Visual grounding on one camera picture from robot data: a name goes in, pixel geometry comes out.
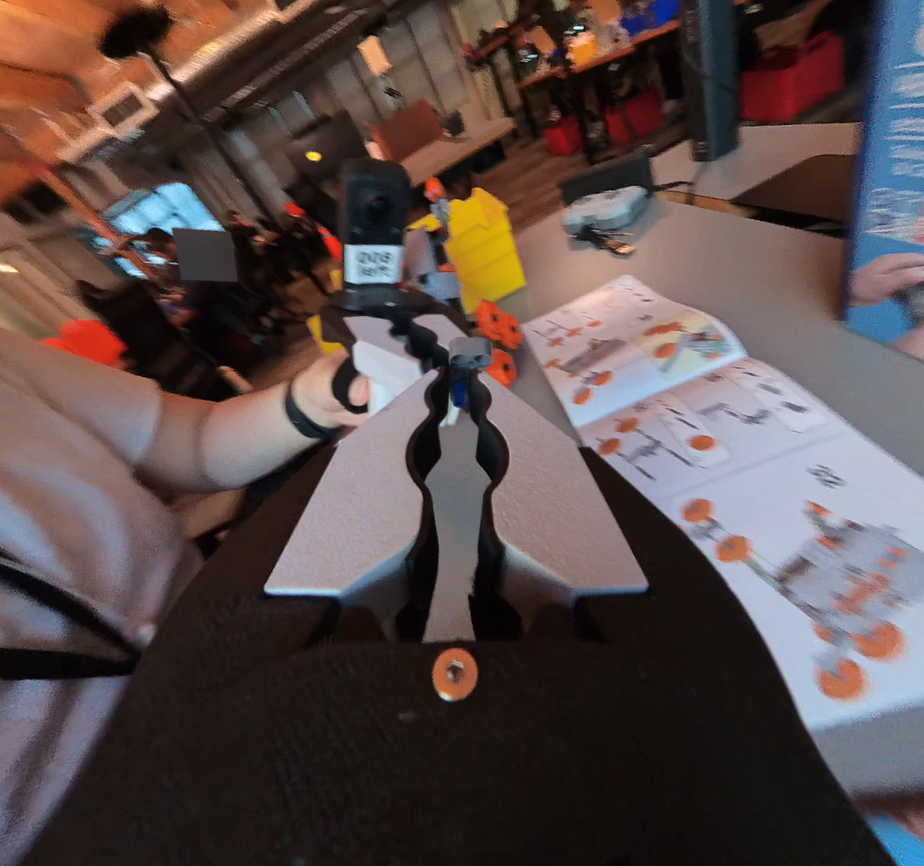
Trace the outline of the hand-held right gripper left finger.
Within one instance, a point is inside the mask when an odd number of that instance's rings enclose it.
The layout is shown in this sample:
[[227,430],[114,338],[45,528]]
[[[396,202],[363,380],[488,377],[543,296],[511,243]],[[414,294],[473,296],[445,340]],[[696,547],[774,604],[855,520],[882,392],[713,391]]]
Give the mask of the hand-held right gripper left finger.
[[438,571],[433,498],[443,412],[431,370],[339,443],[264,584],[270,597],[369,609],[390,637],[421,641]]

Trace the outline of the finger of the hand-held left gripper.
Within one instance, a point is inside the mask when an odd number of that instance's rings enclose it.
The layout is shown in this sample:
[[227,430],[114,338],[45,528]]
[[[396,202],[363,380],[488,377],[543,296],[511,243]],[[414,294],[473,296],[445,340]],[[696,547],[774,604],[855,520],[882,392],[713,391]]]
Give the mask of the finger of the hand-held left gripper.
[[422,377],[420,360],[408,351],[408,341],[391,321],[348,314],[343,326],[348,362],[369,383],[368,413],[382,410]]
[[469,340],[467,332],[443,314],[419,316],[411,322],[411,357],[416,362],[413,375],[425,375],[449,364],[454,341]]

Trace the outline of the grey angled building beam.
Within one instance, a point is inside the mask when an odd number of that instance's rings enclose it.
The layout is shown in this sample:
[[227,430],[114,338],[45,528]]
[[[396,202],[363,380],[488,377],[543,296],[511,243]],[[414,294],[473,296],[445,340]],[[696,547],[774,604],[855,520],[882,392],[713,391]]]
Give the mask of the grey angled building beam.
[[487,338],[455,338],[449,343],[448,366],[454,374],[483,371],[491,366],[493,354],[493,344]]

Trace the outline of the person's left hand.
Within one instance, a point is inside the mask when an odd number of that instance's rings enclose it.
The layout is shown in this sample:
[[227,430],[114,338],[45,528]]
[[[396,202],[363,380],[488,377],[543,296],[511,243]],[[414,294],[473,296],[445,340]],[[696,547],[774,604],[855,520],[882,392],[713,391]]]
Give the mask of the person's left hand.
[[292,383],[295,406],[326,430],[356,428],[369,419],[372,387],[345,349],[325,355]]

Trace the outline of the grey and orange toy robot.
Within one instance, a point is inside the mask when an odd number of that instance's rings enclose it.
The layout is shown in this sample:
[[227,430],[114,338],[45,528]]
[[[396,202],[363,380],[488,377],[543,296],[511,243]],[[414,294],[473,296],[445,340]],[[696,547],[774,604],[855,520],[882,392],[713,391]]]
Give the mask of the grey and orange toy robot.
[[406,230],[403,240],[406,276],[423,293],[463,314],[461,284],[445,249],[450,237],[450,204],[445,187],[437,177],[425,181],[424,197],[430,204],[436,227]]

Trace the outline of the black monitor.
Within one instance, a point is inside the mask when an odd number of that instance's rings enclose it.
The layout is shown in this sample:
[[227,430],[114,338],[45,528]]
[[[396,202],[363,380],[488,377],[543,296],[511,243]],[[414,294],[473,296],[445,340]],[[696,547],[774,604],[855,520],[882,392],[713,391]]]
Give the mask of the black monitor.
[[347,111],[319,117],[283,148],[295,173],[318,185],[337,181],[343,165],[369,158],[363,133]]

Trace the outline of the brown board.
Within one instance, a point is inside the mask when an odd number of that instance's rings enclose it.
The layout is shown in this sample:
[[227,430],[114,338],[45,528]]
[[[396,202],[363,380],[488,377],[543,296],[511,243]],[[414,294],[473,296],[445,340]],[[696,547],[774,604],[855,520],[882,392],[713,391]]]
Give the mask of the brown board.
[[379,124],[363,123],[364,133],[377,145],[379,159],[402,162],[445,136],[443,122],[433,105],[419,98],[396,110]]

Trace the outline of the black wristband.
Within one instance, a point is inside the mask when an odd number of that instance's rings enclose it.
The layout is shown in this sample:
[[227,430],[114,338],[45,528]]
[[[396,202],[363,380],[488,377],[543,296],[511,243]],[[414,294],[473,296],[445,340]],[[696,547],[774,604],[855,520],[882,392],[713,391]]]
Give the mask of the black wristband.
[[339,425],[333,421],[336,414],[330,410],[330,401],[320,396],[301,376],[288,381],[283,397],[285,417],[299,433],[313,444],[326,444],[339,432]]

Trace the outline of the light background table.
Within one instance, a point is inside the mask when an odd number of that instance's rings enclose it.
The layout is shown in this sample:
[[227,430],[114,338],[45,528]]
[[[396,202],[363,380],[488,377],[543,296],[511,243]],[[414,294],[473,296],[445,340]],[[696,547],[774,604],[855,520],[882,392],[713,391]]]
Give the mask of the light background table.
[[428,179],[468,176],[477,167],[504,160],[505,139],[515,133],[516,124],[510,117],[479,121],[457,136],[444,136],[424,145],[399,163],[415,188],[422,187]]

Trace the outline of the open white instruction booklet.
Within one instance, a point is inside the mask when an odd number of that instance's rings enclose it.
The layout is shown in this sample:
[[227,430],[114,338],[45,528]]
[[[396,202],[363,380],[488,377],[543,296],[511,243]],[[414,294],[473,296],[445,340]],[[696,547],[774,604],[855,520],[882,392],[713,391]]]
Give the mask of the open white instruction booklet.
[[922,703],[919,476],[633,277],[522,331],[581,443],[720,573],[811,730]]

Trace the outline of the window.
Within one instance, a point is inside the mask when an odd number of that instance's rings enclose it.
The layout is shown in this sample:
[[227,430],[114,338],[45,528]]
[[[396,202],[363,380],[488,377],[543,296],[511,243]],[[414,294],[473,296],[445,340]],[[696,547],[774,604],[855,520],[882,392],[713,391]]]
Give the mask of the window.
[[130,190],[105,208],[101,216],[116,232],[136,235],[133,252],[154,270],[162,269],[155,252],[142,238],[152,228],[172,234],[175,229],[221,231],[224,225],[185,182],[173,181],[156,189]]

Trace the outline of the orange plastic object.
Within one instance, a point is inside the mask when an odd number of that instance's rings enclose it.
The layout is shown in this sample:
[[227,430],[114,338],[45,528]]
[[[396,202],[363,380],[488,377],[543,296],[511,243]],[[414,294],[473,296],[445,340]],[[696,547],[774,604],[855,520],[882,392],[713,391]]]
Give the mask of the orange plastic object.
[[112,329],[98,320],[69,320],[56,334],[42,339],[40,343],[120,370],[126,369],[129,364],[125,343]]

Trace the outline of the blue storage bins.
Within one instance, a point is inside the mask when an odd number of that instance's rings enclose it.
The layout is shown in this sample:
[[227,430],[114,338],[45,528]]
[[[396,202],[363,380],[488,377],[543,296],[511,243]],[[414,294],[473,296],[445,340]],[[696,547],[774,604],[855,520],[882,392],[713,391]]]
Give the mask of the blue storage bins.
[[633,38],[674,21],[681,0],[638,0],[622,12],[621,25]]

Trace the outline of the dark computer tower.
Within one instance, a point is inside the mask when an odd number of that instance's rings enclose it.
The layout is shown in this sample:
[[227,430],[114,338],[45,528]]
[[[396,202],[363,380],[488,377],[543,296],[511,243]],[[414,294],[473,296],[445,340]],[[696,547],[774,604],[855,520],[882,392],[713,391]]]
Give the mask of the dark computer tower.
[[710,163],[738,144],[738,60],[733,0],[682,0],[679,51],[690,153]]

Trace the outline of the large red storage bin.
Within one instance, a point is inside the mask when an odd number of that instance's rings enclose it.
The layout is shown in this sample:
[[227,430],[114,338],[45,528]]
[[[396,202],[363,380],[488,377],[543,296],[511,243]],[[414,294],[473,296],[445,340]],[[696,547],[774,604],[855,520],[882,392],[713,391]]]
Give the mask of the large red storage bin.
[[798,48],[766,54],[740,75],[741,121],[782,123],[838,94],[846,82],[844,41],[825,31]]

